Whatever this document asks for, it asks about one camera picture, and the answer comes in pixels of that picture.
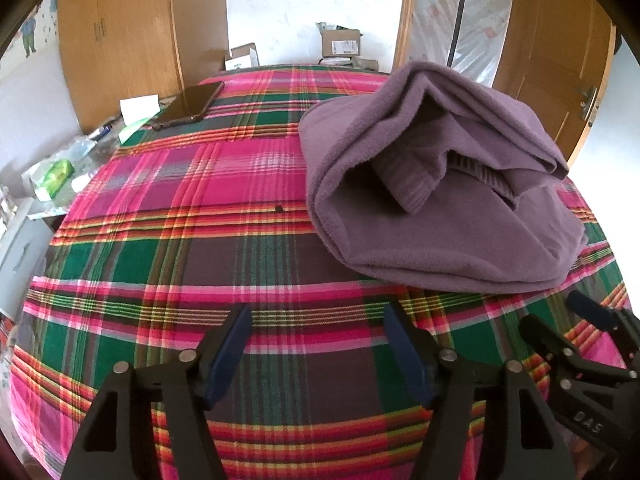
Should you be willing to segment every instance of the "wooden wardrobe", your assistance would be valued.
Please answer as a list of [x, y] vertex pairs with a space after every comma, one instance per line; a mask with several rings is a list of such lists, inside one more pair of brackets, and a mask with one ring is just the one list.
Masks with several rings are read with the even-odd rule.
[[60, 56], [85, 133], [120, 99], [166, 97], [224, 69], [226, 0], [58, 0]]

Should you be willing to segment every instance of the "purple fleece blanket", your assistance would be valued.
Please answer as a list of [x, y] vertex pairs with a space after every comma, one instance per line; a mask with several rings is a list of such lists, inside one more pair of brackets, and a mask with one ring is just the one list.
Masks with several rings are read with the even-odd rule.
[[414, 61], [299, 126], [313, 224], [343, 264], [434, 290], [557, 286], [584, 247], [568, 168], [527, 105]]

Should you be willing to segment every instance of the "white wall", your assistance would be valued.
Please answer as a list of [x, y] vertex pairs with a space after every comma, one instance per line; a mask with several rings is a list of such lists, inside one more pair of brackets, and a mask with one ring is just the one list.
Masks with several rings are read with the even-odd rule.
[[604, 229], [640, 315], [640, 66], [626, 43], [569, 177]]
[[229, 45], [254, 42], [260, 64], [317, 63], [316, 22], [357, 28], [362, 56], [393, 63], [402, 0], [226, 0]]
[[0, 182], [15, 196], [23, 171], [79, 133], [57, 43], [0, 79]]

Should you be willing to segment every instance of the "drawer handle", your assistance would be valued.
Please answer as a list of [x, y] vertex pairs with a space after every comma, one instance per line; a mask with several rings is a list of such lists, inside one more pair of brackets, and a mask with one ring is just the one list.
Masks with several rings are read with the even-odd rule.
[[29, 242], [22, 248], [22, 254], [20, 256], [20, 259], [18, 260], [18, 263], [16, 263], [14, 267], [14, 274], [18, 272], [18, 269], [20, 269], [20, 266], [24, 263], [24, 258], [27, 255], [27, 251], [29, 250], [29, 247], [31, 247], [31, 242]]

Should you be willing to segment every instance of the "bed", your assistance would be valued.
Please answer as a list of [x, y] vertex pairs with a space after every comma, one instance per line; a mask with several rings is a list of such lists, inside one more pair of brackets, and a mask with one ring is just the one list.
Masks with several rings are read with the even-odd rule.
[[[558, 193], [589, 243], [555, 290], [438, 293], [361, 276], [330, 256], [306, 211], [297, 123], [318, 100], [373, 92], [385, 77], [277, 66], [212, 78], [225, 88], [205, 120], [141, 129], [78, 197], [33, 281], [11, 371], [17, 432], [54, 478], [114, 363], [143, 367], [194, 348], [239, 302], [251, 304], [254, 331], [207, 415], [229, 478], [409, 477], [430, 413], [408, 394], [386, 344], [391, 298], [465, 356], [523, 361], [542, 392], [546, 365], [518, 336], [527, 313], [587, 357], [622, 366], [610, 338], [564, 307], [573, 289], [630, 306], [607, 239], [569, 180]], [[465, 479], [482, 410], [475, 405]], [[174, 478], [160, 410], [154, 423], [162, 474]]]

